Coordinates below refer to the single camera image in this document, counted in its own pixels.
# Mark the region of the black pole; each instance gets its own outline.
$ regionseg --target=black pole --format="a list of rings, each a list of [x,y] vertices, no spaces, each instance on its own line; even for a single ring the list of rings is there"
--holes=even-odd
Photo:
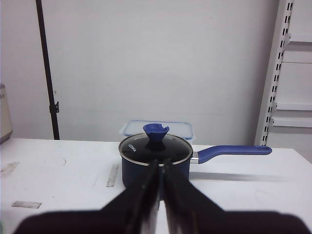
[[[59,102],[57,102],[56,104],[54,103],[50,62],[49,62],[49,55],[48,55],[48,46],[47,46],[47,39],[45,36],[41,0],[36,0],[36,6],[37,6],[37,14],[38,14],[41,46],[42,46],[42,55],[43,55],[43,62],[44,62],[44,69],[45,69],[45,77],[47,80],[48,95],[49,95],[49,102],[50,102],[49,109],[50,109],[50,114],[51,114],[53,135],[54,135],[54,140],[59,140],[59,126],[58,126],[58,117],[57,117],[57,113],[59,112]]]

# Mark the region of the blue handle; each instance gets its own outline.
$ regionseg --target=blue handle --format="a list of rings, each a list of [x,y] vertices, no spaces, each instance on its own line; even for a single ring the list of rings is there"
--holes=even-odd
[[[169,127],[163,128],[160,123],[150,123],[144,125],[143,130],[151,142],[161,142],[169,131]]]
[[[204,163],[218,155],[268,155],[268,146],[218,145],[198,152],[198,163]]]

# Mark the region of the white table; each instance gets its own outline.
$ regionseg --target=white table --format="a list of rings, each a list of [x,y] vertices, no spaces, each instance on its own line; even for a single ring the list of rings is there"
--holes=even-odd
[[[113,164],[119,164],[116,182],[106,187]],[[13,138],[1,145],[1,170],[1,219],[7,234],[29,215],[100,209],[124,190],[117,142]],[[190,168],[190,181],[224,210],[291,213],[310,230],[311,178],[312,165],[292,149],[273,149],[268,156],[218,156]],[[15,201],[42,205],[12,207]],[[156,232],[168,233],[163,202]]]

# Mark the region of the blue saucepan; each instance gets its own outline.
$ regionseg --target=blue saucepan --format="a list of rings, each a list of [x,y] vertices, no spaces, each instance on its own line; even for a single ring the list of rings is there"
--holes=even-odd
[[[201,164],[218,155],[268,155],[272,152],[268,146],[241,145],[218,145],[194,152],[186,140],[167,134],[169,127],[163,128],[161,124],[152,123],[143,129],[145,133],[129,136],[119,144],[125,187],[155,159],[159,161],[161,172],[164,160],[169,158],[174,167],[189,178],[190,163]]]

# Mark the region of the lid knob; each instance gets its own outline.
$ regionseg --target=lid knob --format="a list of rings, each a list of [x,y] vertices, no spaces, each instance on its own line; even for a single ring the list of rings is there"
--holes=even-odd
[[[151,142],[161,142],[169,131],[169,127],[163,128],[160,123],[150,123],[144,125],[143,130]]]

